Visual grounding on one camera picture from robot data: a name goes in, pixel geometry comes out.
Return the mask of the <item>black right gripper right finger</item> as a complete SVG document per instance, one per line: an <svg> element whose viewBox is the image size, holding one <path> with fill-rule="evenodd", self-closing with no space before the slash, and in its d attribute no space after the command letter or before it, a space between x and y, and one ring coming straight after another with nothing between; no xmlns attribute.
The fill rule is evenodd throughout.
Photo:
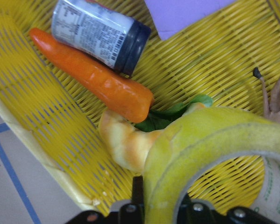
<svg viewBox="0 0 280 224"><path fill-rule="evenodd" d="M181 204L179 205L179 210L187 210L191 207L192 201L188 194L182 198Z"/></svg>

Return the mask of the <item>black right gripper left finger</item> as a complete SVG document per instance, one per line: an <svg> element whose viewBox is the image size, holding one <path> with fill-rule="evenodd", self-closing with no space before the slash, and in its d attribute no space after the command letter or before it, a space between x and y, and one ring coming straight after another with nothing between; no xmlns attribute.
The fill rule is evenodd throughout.
<svg viewBox="0 0 280 224"><path fill-rule="evenodd" d="M133 177L132 184L132 204L144 207L144 189L143 176Z"/></svg>

